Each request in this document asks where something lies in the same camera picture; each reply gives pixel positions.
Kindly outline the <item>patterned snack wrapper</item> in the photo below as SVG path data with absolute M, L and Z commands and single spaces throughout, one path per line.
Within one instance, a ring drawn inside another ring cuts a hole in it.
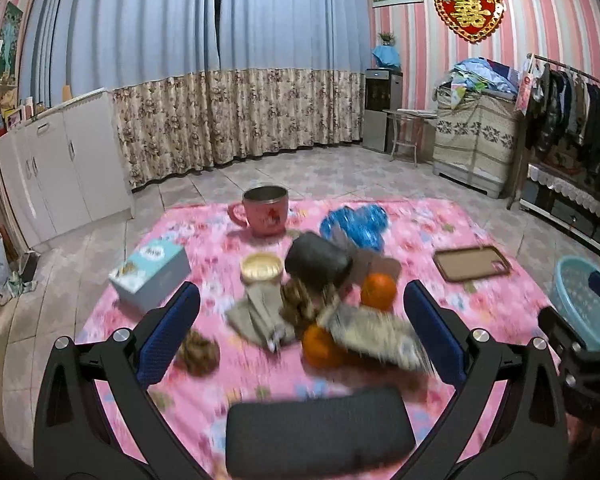
M 368 307 L 337 304 L 326 308 L 317 325 L 349 351 L 389 363 L 406 372 L 431 373 L 427 352 L 406 318 Z

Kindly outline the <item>orange mandarin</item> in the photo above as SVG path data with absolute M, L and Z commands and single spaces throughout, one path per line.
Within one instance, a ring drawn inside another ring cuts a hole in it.
M 348 352 L 339 347 L 332 334 L 321 326 L 313 324 L 301 338 L 303 359 L 317 370 L 334 370 L 348 362 Z
M 382 312 L 390 312 L 398 294 L 396 281 L 388 274 L 368 274 L 361 286 L 361 304 Z

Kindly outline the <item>blue shiny wrapper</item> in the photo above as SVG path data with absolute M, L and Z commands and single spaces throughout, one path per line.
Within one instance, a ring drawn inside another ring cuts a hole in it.
M 356 209 L 345 206 L 329 211 L 320 224 L 320 234 L 325 240 L 334 240 L 334 232 L 338 228 L 357 248 L 383 252 L 384 233 L 388 226 L 387 211 L 377 204 Z

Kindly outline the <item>grey tissue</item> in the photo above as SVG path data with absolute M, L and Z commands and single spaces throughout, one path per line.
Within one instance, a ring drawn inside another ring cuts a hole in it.
M 245 288 L 245 296 L 228 309 L 228 325 L 250 344 L 275 353 L 296 341 L 294 326 L 280 315 L 283 307 L 280 286 L 254 283 Z

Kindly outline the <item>black rounded pouch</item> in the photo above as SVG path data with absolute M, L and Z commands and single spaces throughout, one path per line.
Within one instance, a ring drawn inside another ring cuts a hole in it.
M 287 274 L 316 292 L 328 285 L 340 287 L 352 266 L 353 259 L 344 249 L 314 232 L 300 234 L 285 258 Z

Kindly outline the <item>gold foil cup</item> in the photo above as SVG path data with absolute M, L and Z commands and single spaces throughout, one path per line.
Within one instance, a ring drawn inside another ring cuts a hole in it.
M 254 252 L 240 263 L 240 277 L 245 284 L 277 282 L 283 270 L 282 259 L 272 252 Z

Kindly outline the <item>brown wrapper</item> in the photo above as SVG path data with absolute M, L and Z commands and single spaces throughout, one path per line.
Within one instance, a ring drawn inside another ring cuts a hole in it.
M 316 292 L 298 278 L 290 278 L 280 286 L 280 296 L 283 304 L 279 315 L 294 328 L 297 335 L 301 335 L 314 324 L 325 309 L 336 306 L 340 301 L 333 284 L 328 284 L 321 292 Z

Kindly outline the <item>light blue plastic basket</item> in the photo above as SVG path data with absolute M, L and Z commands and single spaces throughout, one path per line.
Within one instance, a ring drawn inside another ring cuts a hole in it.
M 600 297 L 588 287 L 588 277 L 594 271 L 600 269 L 588 260 L 562 257 L 550 289 L 550 302 L 588 350 L 600 350 Z

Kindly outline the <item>low tv stand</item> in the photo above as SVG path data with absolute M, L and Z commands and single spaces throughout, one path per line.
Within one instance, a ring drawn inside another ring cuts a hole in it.
M 592 188 L 542 162 L 529 162 L 515 202 L 600 255 L 600 193 Z

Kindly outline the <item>brown phone case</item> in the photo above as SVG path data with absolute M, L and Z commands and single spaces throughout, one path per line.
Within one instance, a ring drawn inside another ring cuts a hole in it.
M 508 275 L 512 265 L 493 245 L 437 250 L 432 257 L 448 283 L 465 283 Z

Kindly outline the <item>light blue tissue box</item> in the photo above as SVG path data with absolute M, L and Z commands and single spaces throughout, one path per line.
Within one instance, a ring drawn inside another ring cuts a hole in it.
M 185 248 L 156 238 L 111 270 L 108 280 L 125 304 L 148 312 L 160 307 L 189 273 Z

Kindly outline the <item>clothes rack with garments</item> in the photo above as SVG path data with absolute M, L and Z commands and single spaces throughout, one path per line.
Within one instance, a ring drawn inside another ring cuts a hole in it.
M 600 193 L 600 79 L 529 54 L 535 56 L 536 81 L 527 114 L 516 112 L 521 119 L 521 154 L 512 200 L 529 162 L 542 162 Z

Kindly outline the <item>black glasses case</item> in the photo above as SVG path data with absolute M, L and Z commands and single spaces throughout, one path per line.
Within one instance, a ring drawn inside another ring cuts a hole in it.
M 312 479 L 404 460 L 416 445 L 400 391 L 245 402 L 227 413 L 225 467 L 235 479 Z

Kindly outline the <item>cloth covered chest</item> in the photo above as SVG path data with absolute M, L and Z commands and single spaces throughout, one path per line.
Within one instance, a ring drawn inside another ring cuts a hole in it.
M 517 151 L 514 99 L 501 92 L 467 91 L 455 101 L 451 87 L 437 88 L 434 174 L 491 198 L 509 186 Z

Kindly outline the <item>pink hanging bag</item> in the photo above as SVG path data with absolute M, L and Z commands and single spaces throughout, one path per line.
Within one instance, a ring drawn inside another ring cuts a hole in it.
M 524 116 L 527 114 L 531 92 L 535 85 L 535 56 L 529 54 L 518 77 L 518 92 L 514 111 Z

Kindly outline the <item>pile of folded clothes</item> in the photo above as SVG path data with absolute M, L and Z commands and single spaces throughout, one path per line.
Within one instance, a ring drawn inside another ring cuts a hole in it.
M 451 107 L 455 108 L 464 100 L 468 91 L 481 93 L 484 90 L 496 91 L 516 96 L 517 87 L 505 76 L 499 74 L 484 58 L 466 58 L 456 63 L 450 70 Z

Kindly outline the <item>pink floral table cloth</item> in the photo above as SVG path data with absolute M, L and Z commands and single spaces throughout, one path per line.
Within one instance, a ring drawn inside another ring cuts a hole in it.
M 487 330 L 496 340 L 525 344 L 539 336 L 536 318 L 550 300 L 519 264 L 500 278 L 468 284 L 447 283 L 432 257 L 439 249 L 489 245 L 492 237 L 450 200 L 384 200 L 388 217 L 384 253 L 401 266 L 399 281 L 419 280 L 443 307 L 464 323 Z M 189 261 L 189 279 L 200 291 L 195 328 L 220 347 L 218 369 L 190 376 L 171 365 L 149 390 L 175 434 L 212 477 L 223 479 L 228 408 L 238 401 L 305 399 L 345 394 L 375 384 L 400 388 L 417 440 L 422 440 L 451 399 L 453 390 L 436 375 L 416 375 L 384 367 L 314 370 L 303 363 L 293 344 L 278 356 L 240 338 L 226 322 L 226 312 L 242 298 L 240 264 L 254 252 L 284 256 L 290 238 L 254 238 L 230 221 L 222 205 L 167 210 L 146 234 L 181 245 Z

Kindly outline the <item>white cabinet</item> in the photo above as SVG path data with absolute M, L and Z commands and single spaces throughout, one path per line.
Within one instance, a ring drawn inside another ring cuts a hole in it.
M 1 136 L 0 171 L 29 248 L 133 210 L 106 89 L 50 108 Z

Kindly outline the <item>pink metal mug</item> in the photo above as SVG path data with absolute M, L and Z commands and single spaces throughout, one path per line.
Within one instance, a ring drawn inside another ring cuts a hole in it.
M 239 203 L 228 206 L 227 214 L 236 226 L 256 237 L 282 235 L 286 231 L 289 196 L 286 188 L 263 185 L 242 194 Z

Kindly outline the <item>grey water dispenser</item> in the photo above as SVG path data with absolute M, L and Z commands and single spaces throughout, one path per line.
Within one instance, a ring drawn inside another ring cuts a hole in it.
M 394 138 L 389 113 L 402 106 L 402 74 L 388 68 L 368 68 L 364 89 L 362 144 L 369 150 L 389 153 Z

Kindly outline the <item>blue covered potted plant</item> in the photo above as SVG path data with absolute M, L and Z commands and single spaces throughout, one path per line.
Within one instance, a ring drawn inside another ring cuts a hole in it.
M 372 52 L 377 67 L 400 72 L 401 61 L 399 52 L 396 50 L 396 37 L 392 32 L 380 32 L 378 38 L 379 44 L 373 48 Z

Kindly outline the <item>blue and floral curtain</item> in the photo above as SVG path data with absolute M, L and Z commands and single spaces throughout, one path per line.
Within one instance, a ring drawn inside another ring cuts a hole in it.
M 33 0 L 19 92 L 105 88 L 134 188 L 362 134 L 367 0 Z

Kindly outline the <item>red heart wall decoration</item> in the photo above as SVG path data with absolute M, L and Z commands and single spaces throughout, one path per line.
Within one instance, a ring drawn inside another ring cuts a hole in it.
M 442 22 L 470 44 L 491 36 L 504 18 L 503 0 L 434 0 Z

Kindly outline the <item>wall poster left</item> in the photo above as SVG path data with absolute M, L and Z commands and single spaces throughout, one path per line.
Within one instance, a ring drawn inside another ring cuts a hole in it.
M 0 30 L 0 84 L 16 84 L 17 53 L 23 12 L 12 2 L 6 4 Z

